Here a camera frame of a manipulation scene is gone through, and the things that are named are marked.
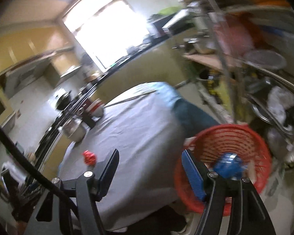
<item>blue object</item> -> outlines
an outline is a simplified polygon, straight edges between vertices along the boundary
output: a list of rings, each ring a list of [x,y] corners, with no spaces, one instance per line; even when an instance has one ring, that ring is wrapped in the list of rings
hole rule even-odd
[[[182,152],[182,166],[195,196],[203,202],[206,197],[203,179],[186,150]]]
[[[197,133],[218,125],[205,111],[185,100],[176,89],[165,82],[152,82],[148,85],[157,90],[167,107],[169,107],[184,129],[185,138],[190,138]]]
[[[213,170],[225,179],[240,179],[244,169],[243,161],[236,153],[224,153],[213,167]]]

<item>stainless steel pot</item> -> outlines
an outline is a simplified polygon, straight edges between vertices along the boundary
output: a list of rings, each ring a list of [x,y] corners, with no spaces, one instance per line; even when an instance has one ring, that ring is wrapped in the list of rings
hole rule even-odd
[[[188,43],[192,44],[199,54],[212,54],[215,51],[213,42],[206,32],[198,33],[196,37],[190,38]]]
[[[268,129],[267,142],[273,156],[283,162],[289,152],[287,149],[288,143],[275,127],[270,127]]]
[[[82,120],[70,118],[59,130],[70,140],[80,142],[86,135],[86,129],[82,125]]]

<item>gray tablecloth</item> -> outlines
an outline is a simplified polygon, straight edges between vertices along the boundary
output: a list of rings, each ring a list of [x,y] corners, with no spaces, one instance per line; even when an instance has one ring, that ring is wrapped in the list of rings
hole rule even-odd
[[[173,112],[157,93],[151,93],[107,107],[84,140],[67,150],[59,176],[68,180],[85,172],[85,150],[102,161],[118,149],[118,169],[97,206],[105,229],[123,228],[177,199],[173,171],[184,138]]]

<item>red basket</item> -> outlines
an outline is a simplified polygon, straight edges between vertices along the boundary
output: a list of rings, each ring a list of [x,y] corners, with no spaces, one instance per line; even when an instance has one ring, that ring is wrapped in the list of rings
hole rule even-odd
[[[226,152],[237,153],[244,164],[253,159],[257,174],[254,186],[257,192],[261,193],[267,183],[271,170],[271,157],[263,139],[248,126],[226,124],[210,127],[197,134],[196,138],[184,148],[190,149],[197,160],[207,164],[213,164]],[[175,167],[174,183],[177,194],[188,209],[202,213],[205,205],[194,195],[182,167],[181,158]],[[226,203],[223,215],[229,216],[230,213],[231,203]]]

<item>floor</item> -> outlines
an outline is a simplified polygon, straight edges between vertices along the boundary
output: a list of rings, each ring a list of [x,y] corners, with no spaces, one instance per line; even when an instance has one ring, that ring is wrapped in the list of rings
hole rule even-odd
[[[189,102],[200,107],[216,119],[209,107],[202,104],[202,100],[193,84],[185,85],[179,88],[178,91]],[[276,234],[290,235],[294,229],[294,170],[286,172],[281,187],[272,197],[266,195],[266,190],[267,188],[264,189],[260,196],[269,212]],[[200,217],[201,215],[199,214],[188,214],[187,218],[189,222],[187,229],[185,232],[179,234],[193,235]],[[227,233],[229,218],[223,218],[219,235],[225,235]]]

